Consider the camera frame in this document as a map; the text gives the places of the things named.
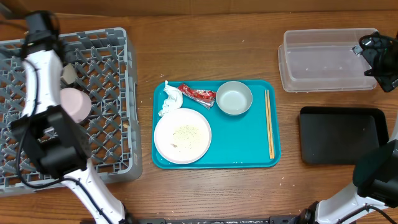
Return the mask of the wooden chopstick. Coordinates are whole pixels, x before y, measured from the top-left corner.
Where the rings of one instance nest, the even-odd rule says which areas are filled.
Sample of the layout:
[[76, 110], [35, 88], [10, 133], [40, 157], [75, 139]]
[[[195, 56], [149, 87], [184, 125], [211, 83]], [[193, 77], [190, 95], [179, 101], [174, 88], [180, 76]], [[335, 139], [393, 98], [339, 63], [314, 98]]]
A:
[[271, 118], [271, 103], [270, 103], [270, 95], [269, 95], [269, 90], [266, 90], [266, 109], [267, 109], [267, 125], [268, 125], [268, 135], [269, 135], [269, 155], [270, 159], [275, 158], [275, 152], [274, 152], [274, 140], [273, 140], [273, 133], [272, 133], [272, 118]]
[[265, 107], [266, 107], [266, 119], [267, 119], [267, 135], [268, 135], [268, 145], [269, 145], [269, 157], [273, 159], [273, 152], [272, 152], [272, 134], [270, 128], [270, 118], [269, 118], [269, 97], [268, 97], [268, 90], [264, 91], [264, 98], [265, 98]]

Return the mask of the grey metal bowl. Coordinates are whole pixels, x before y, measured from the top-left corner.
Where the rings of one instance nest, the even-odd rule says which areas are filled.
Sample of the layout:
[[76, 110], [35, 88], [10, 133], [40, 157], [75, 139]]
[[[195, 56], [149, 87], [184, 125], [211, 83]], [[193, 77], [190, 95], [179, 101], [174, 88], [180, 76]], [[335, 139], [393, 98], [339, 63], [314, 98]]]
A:
[[252, 105], [252, 92], [247, 85], [238, 81], [222, 84], [216, 92], [218, 107], [228, 115], [241, 115]]

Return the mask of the red snack wrapper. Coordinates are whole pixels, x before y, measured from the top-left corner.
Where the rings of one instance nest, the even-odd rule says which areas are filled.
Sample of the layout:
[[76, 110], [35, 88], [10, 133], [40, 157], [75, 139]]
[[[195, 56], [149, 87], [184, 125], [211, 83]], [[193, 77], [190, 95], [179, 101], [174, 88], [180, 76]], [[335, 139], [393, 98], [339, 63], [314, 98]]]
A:
[[204, 106], [206, 109], [210, 109], [216, 100], [216, 93], [211, 90], [195, 90], [191, 89], [186, 84], [181, 84], [178, 89], [190, 99]]

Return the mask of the white napkin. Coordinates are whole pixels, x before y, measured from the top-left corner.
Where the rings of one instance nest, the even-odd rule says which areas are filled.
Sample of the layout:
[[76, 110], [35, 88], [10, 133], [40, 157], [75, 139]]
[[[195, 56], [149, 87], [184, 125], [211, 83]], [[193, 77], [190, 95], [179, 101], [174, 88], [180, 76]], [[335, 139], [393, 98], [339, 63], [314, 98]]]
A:
[[183, 104], [183, 94], [182, 92], [173, 86], [170, 86], [168, 81], [165, 81], [164, 92], [167, 94], [167, 99], [164, 100], [162, 105], [162, 109], [158, 112], [160, 117], [163, 117], [165, 114], [179, 109]]

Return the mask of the large white plate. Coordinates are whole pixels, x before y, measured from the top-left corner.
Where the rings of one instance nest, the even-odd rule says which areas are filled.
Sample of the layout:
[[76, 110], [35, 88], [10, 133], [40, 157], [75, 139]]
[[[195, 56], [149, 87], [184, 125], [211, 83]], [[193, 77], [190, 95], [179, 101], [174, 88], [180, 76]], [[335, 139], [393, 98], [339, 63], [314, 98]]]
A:
[[212, 132], [207, 119], [199, 112], [179, 108], [160, 118], [154, 130], [157, 152], [174, 164], [191, 164], [209, 150]]

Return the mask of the small white plate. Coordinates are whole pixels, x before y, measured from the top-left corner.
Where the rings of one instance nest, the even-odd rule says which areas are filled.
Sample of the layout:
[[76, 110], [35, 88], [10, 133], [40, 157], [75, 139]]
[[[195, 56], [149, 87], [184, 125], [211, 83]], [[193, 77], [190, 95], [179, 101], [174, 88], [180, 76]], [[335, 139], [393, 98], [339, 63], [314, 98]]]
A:
[[62, 108], [76, 123], [85, 120], [91, 112], [90, 97], [75, 88], [64, 88], [60, 91]]

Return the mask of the white paper cup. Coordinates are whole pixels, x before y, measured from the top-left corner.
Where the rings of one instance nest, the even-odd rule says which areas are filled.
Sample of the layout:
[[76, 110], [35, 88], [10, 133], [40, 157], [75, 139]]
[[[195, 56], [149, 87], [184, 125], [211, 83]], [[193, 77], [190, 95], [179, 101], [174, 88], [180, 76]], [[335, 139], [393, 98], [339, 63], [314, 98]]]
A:
[[61, 75], [61, 81], [66, 85], [71, 85], [74, 83], [77, 77], [77, 73], [72, 64], [67, 64], [63, 68], [63, 73]]

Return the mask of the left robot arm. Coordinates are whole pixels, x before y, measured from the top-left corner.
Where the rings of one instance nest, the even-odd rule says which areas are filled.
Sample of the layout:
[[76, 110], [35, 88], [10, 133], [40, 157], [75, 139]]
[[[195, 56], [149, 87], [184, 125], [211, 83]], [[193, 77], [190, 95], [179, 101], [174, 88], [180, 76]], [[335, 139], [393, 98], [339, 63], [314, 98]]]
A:
[[96, 223], [135, 223], [96, 172], [86, 134], [61, 106], [60, 78], [65, 51], [53, 18], [49, 11], [25, 16], [28, 33], [22, 44], [21, 60], [27, 93], [21, 117], [11, 123], [11, 133], [19, 143], [18, 153], [26, 153], [37, 171], [50, 175], [53, 182], [28, 183], [21, 174], [20, 155], [16, 156], [16, 174], [32, 189], [55, 184], [68, 187]]

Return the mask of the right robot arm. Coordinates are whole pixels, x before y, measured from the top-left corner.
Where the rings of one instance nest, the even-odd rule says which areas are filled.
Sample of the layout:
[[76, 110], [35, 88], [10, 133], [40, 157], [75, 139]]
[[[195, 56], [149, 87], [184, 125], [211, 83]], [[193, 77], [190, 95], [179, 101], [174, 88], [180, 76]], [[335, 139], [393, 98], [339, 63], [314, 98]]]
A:
[[[366, 76], [376, 79], [385, 92], [397, 88], [397, 38], [378, 32], [365, 35], [353, 48], [371, 68]], [[327, 200], [314, 202], [291, 223], [355, 223], [365, 215], [385, 213], [397, 207], [397, 132], [383, 146], [363, 156], [355, 165], [353, 181]]]

